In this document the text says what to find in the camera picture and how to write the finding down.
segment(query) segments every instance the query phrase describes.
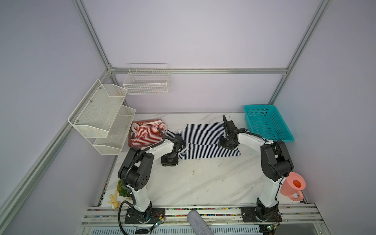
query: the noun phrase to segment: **orange opening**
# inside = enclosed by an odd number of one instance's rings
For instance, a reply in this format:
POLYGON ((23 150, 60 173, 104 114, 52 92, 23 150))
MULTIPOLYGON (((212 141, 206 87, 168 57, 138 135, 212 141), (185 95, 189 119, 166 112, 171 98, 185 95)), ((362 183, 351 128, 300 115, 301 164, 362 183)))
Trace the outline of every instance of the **orange opening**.
POLYGON ((299 181, 297 181, 297 180, 294 180, 294 181, 293 181, 293 184, 294 184, 295 187, 297 187, 297 188, 300 188, 300 187, 302 186, 302 184, 301 184, 299 181))

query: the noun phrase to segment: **pink mug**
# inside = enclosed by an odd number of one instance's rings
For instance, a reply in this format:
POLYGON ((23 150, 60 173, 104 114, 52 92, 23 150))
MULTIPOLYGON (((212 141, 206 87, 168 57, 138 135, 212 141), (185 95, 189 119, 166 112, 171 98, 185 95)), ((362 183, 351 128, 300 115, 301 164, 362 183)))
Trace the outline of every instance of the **pink mug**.
POLYGON ((305 180, 302 176, 295 172, 290 172, 283 182, 280 193, 289 196, 293 201, 300 201, 303 199, 302 190, 305 189, 305 180), (293 197, 293 194, 298 193, 299 197, 293 197))

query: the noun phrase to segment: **metal beam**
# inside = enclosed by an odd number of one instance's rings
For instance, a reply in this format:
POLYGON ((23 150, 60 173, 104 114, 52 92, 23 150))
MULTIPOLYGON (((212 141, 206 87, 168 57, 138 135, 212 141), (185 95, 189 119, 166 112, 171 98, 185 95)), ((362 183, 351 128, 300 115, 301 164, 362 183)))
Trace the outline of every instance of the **metal beam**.
POLYGON ((73 1, 74 6, 77 9, 78 15, 80 16, 80 18, 81 18, 81 20, 82 20, 82 22, 83 22, 83 24, 86 28, 86 31, 89 34, 91 41, 94 44, 96 51, 98 52, 98 54, 99 54, 99 56, 102 60, 102 63, 109 70, 111 68, 111 64, 110 64, 110 62, 108 62, 106 53, 103 50, 102 44, 99 41, 97 33, 95 32, 95 29, 94 29, 93 24, 90 20, 88 11, 86 10, 85 4, 83 3, 82 0, 72 0, 72 1, 73 1))
POLYGON ((296 63, 298 62, 300 56, 302 55, 304 49, 306 48, 309 40, 311 39, 313 32, 317 28, 317 25, 319 24, 320 20, 324 16, 326 10, 328 9, 330 3, 332 0, 322 0, 315 11, 314 16, 311 19, 311 22, 309 23, 301 41, 299 42, 298 47, 296 48, 290 62, 288 63, 288 71, 285 75, 282 75, 276 89, 274 90, 272 96, 270 97, 270 100, 268 102, 269 105, 273 105, 276 101, 279 93, 281 92, 283 86, 286 84, 286 81, 288 80, 291 72, 294 70, 296 63))
MULTIPOLYGON (((108 79, 110 76, 110 71, 105 70, 100 81, 108 79)), ((95 92, 97 87, 92 87, 86 96, 77 106, 77 112, 80 113, 85 107, 85 104, 89 101, 92 94, 95 92)), ((5 205, 0 209, 0 235, 3 234, 12 220, 16 217, 18 212, 21 210, 22 206, 25 204, 26 200, 29 198, 33 192, 36 185, 42 179, 44 173, 47 171, 48 167, 51 165, 59 150, 68 138, 69 133, 73 129, 72 125, 68 121, 61 127, 60 131, 56 134, 51 143, 47 146, 45 151, 39 157, 37 162, 33 165, 21 183, 17 186, 16 190, 9 197, 5 205)))
MULTIPOLYGON (((129 72, 128 68, 110 70, 113 74, 129 72)), ((170 68, 170 74, 285 74, 286 72, 287 68, 170 68)))

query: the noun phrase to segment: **white marble table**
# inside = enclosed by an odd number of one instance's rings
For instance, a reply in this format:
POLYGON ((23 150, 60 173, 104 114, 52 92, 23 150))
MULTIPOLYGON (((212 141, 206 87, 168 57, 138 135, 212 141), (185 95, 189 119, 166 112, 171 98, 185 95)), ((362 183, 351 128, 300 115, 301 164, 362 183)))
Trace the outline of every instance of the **white marble table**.
MULTIPOLYGON (((206 114, 136 114, 134 120, 161 118, 171 131, 187 123, 202 124, 222 121, 223 113, 206 114)), ((247 128, 244 113, 225 113, 237 128, 247 128)), ((264 184, 261 158, 255 151, 240 145, 240 156, 181 160, 176 167, 163 167, 154 161, 147 192, 153 205, 229 205, 256 203, 264 184)), ((119 181, 117 173, 129 150, 128 140, 119 154, 102 201, 111 206, 109 195, 114 194, 119 181)), ((118 201, 124 198, 117 196, 118 201)), ((279 195, 280 203, 298 203, 279 195)))

